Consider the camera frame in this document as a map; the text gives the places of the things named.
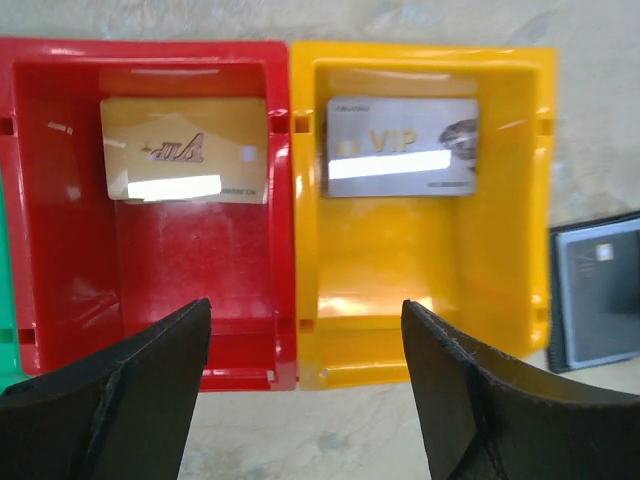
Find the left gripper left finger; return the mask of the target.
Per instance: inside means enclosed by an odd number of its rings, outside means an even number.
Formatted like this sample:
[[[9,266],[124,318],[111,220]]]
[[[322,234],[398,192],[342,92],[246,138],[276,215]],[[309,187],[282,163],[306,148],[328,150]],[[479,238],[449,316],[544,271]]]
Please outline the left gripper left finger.
[[[195,300],[1,394],[4,479],[175,479],[211,340]]]

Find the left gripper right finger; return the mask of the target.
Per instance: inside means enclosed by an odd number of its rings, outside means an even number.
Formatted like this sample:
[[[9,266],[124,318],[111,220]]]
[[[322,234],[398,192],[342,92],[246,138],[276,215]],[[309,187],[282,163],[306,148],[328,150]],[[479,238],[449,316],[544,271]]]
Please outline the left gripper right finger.
[[[638,478],[638,396],[531,366],[414,301],[401,330],[432,478]]]

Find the green plastic bin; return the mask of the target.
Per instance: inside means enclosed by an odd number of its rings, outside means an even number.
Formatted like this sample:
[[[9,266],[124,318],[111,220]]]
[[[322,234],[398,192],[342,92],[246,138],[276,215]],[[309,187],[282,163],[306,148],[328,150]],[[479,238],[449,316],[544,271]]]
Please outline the green plastic bin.
[[[0,368],[1,391],[4,391],[10,385],[25,379],[21,368],[16,330],[4,192],[1,192],[0,217]]]

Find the red plastic bin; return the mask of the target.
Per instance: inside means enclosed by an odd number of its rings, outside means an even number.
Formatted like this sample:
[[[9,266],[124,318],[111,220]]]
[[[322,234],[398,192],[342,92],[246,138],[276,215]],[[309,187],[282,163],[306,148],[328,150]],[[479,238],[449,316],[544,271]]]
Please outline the red plastic bin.
[[[201,389],[294,388],[288,66],[273,41],[2,40],[1,189],[24,373],[205,298]],[[266,202],[110,199],[100,105],[114,97],[264,99]]]

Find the yellow plastic bin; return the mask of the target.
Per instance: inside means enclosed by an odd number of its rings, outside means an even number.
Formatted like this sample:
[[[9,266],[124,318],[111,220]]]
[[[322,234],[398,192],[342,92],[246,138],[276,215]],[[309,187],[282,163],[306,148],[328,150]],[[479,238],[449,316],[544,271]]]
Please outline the yellow plastic bin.
[[[547,345],[556,65],[554,50],[541,47],[292,45],[301,389],[406,381],[405,300],[517,357]],[[326,109],[335,96],[476,100],[474,193],[328,195]]]

